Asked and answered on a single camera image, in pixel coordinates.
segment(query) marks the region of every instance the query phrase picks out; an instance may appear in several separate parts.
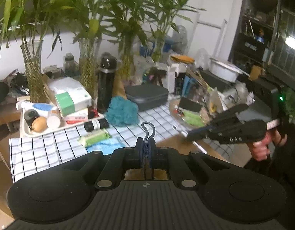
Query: white plastic container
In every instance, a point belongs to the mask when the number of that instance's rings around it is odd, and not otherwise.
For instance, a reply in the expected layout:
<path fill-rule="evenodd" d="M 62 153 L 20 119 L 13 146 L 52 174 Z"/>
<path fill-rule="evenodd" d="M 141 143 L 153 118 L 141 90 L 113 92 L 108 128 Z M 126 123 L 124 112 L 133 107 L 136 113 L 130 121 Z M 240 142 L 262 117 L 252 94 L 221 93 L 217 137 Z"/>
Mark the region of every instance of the white plastic container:
<path fill-rule="evenodd" d="M 210 60 L 210 72 L 229 82 L 235 82 L 238 75 L 243 73 L 241 69 L 227 61 L 222 61 L 213 57 L 211 57 Z"/>

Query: black storage box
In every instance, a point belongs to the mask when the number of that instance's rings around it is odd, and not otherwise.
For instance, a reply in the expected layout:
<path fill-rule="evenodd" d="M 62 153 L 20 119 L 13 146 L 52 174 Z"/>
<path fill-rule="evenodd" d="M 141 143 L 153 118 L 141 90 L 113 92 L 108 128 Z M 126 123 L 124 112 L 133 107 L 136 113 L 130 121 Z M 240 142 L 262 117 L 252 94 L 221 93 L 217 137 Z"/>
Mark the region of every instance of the black storage box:
<path fill-rule="evenodd" d="M 154 84 L 125 87 L 127 99 L 138 105 L 139 111 L 145 111 L 165 104 L 168 101 L 168 89 Z"/>
<path fill-rule="evenodd" d="M 238 35 L 236 50 L 258 62 L 263 62 L 263 55 L 266 48 L 266 44 L 255 40 L 253 37 L 249 37 L 245 34 Z"/>

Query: plastic bag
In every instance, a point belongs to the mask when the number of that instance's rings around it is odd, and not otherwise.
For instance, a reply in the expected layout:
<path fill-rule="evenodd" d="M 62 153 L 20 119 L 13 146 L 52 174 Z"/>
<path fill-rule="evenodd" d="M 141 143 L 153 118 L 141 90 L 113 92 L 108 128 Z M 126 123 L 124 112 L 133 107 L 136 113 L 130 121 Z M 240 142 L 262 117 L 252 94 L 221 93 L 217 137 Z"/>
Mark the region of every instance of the plastic bag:
<path fill-rule="evenodd" d="M 209 69 L 209 54 L 207 53 L 206 49 L 199 49 L 194 59 L 196 62 L 196 68 L 202 67 L 203 70 Z"/>

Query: shelving unit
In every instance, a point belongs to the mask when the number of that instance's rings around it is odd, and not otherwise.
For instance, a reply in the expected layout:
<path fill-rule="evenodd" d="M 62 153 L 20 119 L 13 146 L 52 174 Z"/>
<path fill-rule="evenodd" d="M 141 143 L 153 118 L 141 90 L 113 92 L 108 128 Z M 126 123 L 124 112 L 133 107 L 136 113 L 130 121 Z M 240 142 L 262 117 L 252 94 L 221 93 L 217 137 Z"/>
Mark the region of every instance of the shelving unit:
<path fill-rule="evenodd" d="M 248 60 L 265 68 L 275 48 L 279 15 L 280 0 L 243 0 L 229 61 L 238 65 Z M 260 30 L 263 43 L 256 40 Z"/>

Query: black case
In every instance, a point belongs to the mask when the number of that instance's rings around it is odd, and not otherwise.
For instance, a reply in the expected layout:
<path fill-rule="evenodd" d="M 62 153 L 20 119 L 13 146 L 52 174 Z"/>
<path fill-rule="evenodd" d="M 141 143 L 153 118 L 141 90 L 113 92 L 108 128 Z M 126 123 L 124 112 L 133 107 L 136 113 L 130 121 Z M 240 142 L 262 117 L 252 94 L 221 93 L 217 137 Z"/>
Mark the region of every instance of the black case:
<path fill-rule="evenodd" d="M 168 101 L 168 89 L 154 84 L 127 86 L 127 99 L 138 105 L 139 111 L 145 111 L 165 104 Z"/>

